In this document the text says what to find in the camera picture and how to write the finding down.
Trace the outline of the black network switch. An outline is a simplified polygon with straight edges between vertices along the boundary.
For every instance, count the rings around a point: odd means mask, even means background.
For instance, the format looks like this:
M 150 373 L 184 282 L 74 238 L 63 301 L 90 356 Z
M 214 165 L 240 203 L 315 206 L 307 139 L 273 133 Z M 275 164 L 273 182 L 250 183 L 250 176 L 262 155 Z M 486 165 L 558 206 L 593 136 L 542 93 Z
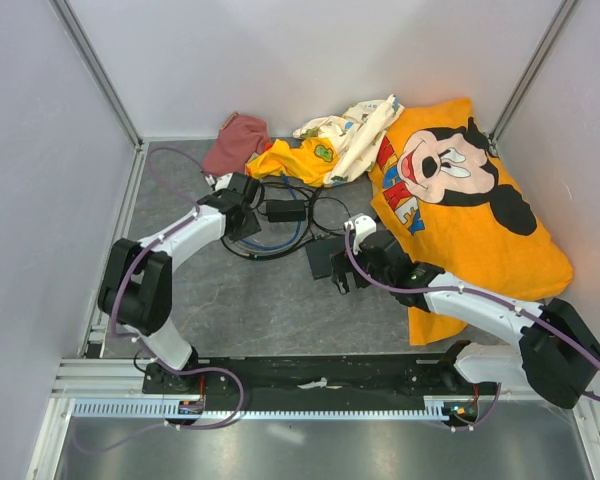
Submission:
M 332 254 L 345 251 L 345 240 L 341 236 L 323 238 L 310 242 L 305 246 L 312 278 L 314 280 L 331 280 Z

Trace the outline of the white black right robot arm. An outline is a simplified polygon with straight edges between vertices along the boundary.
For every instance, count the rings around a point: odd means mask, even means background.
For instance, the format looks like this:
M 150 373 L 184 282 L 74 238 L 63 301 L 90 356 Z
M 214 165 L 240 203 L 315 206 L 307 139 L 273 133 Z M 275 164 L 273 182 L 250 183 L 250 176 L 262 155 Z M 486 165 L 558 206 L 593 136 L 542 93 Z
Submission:
M 332 264 L 333 281 L 343 293 L 352 272 L 360 288 L 376 286 L 403 306 L 460 320 L 499 339 L 496 346 L 454 344 L 437 371 L 445 391 L 457 394 L 484 382 L 528 386 L 563 409 L 593 395 L 589 386 L 600 373 L 600 343 L 570 303 L 510 298 L 413 261 L 390 232 L 377 230 L 366 216 L 346 223 L 344 249 Z

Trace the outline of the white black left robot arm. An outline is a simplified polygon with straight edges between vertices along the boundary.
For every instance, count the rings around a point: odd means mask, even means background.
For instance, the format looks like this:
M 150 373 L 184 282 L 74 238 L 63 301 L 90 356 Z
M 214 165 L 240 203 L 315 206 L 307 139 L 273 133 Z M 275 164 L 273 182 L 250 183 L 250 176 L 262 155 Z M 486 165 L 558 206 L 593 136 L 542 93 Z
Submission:
M 121 238 L 109 251 L 97 305 L 107 331 L 145 347 L 166 368 L 165 382 L 188 393 L 199 382 L 197 353 L 171 319 L 173 275 L 207 245 L 243 240 L 260 231 L 254 206 L 260 182 L 242 173 L 216 179 L 179 220 L 141 240 Z

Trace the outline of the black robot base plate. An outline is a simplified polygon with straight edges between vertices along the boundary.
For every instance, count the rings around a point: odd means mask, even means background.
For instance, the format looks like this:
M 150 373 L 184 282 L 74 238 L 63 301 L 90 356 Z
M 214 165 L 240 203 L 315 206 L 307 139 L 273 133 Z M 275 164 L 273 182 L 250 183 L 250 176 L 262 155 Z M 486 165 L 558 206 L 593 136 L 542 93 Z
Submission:
M 435 353 L 208 357 L 197 366 L 216 370 L 183 377 L 150 363 L 142 392 L 202 394 L 205 403 L 234 409 L 239 390 L 228 372 L 242 382 L 243 407 L 415 407 L 426 397 L 472 398 L 496 391 L 489 382 L 473 387 Z

